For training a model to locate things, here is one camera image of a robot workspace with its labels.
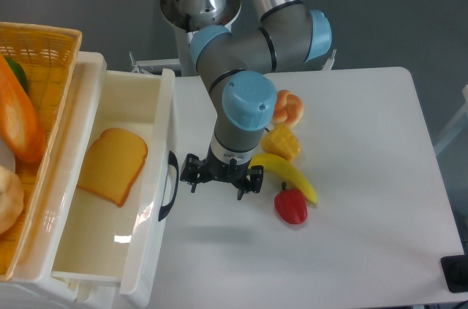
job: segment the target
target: white table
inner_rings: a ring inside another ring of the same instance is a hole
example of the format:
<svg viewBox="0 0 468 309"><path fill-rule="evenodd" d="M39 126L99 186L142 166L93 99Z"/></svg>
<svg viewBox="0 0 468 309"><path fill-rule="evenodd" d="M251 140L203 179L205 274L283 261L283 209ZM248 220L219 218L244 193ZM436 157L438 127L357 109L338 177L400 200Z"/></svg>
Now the white table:
<svg viewBox="0 0 468 309"><path fill-rule="evenodd" d="M456 302L439 260L462 254L411 75L402 68L271 75L305 102L296 166L317 190L303 226L284 224L280 180L180 184L149 308L370 308ZM215 112L176 80L178 159L204 158Z"/></svg>

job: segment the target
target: bun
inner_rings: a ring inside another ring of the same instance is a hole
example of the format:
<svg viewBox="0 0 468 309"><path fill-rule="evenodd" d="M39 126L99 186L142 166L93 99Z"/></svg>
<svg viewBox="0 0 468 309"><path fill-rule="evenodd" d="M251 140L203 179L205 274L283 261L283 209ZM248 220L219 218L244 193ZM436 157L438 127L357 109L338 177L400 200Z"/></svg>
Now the bun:
<svg viewBox="0 0 468 309"><path fill-rule="evenodd" d="M0 165L0 234L13 226L24 208L20 178Z"/></svg>

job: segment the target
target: blue joint cap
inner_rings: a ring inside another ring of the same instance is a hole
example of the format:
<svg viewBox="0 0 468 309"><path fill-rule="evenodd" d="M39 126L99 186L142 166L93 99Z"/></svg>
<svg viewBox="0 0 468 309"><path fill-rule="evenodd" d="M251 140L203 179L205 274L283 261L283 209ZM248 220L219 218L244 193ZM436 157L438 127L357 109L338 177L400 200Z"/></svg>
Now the blue joint cap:
<svg viewBox="0 0 468 309"><path fill-rule="evenodd" d="M321 55L325 55L331 46L331 27L323 12L312 9L312 41L306 62Z"/></svg>
<svg viewBox="0 0 468 309"><path fill-rule="evenodd" d="M203 49L211 40L218 37L219 35L226 34L231 32L225 26L206 26L197 32L190 42L190 56L192 57L193 64L197 68L197 61L202 53Z"/></svg>
<svg viewBox="0 0 468 309"><path fill-rule="evenodd" d="M222 92L222 107L231 123L245 131L265 128L273 117L276 88L258 72L234 74Z"/></svg>

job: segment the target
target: toy banana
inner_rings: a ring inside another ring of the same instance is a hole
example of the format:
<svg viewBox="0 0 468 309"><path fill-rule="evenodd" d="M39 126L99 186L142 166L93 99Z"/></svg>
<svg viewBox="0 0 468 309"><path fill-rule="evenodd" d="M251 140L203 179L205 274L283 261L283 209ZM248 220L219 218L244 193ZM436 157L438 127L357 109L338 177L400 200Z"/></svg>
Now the toy banana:
<svg viewBox="0 0 468 309"><path fill-rule="evenodd" d="M307 178L286 159L270 153L255 155L250 161L250 167L263 165L263 169L272 172L302 191L308 202L317 204L317 194Z"/></svg>

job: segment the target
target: drawer handle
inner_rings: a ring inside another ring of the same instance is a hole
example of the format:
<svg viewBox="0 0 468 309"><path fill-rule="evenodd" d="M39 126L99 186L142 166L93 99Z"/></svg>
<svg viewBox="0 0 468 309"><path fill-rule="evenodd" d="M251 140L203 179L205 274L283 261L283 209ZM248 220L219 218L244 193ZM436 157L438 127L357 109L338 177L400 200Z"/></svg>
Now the drawer handle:
<svg viewBox="0 0 468 309"><path fill-rule="evenodd" d="M172 209L174 202L176 201L176 196L177 196L177 188L178 188L178 162L177 162L177 157L172 152L171 150L169 151L169 158L167 160L167 163L169 165L172 165L175 168L175 186L174 186L174 194L173 198L167 203L166 205L162 205L161 208L159 209L159 217L158 221L161 221L164 219L167 214L169 214L170 210Z"/></svg>

